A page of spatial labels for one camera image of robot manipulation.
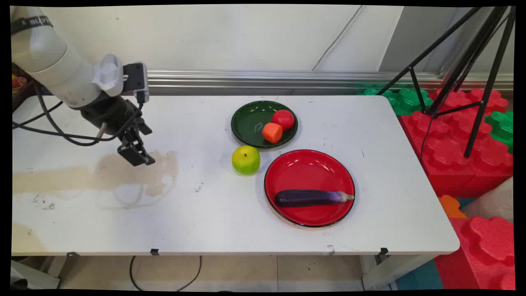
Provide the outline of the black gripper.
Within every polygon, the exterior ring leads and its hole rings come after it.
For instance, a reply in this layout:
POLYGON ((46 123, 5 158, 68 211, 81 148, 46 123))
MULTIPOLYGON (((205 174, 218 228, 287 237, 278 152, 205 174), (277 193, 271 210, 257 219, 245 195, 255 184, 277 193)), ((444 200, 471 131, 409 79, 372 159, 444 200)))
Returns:
POLYGON ((152 165, 156 161, 148 154, 139 133, 126 132, 128 129, 137 129, 143 135, 152 133, 152 129, 142 118, 143 103, 134 105, 122 96, 109 97, 81 109, 81 116, 98 128, 97 139, 105 134, 120 138, 121 145, 117 153, 134 167, 139 165, 152 165))

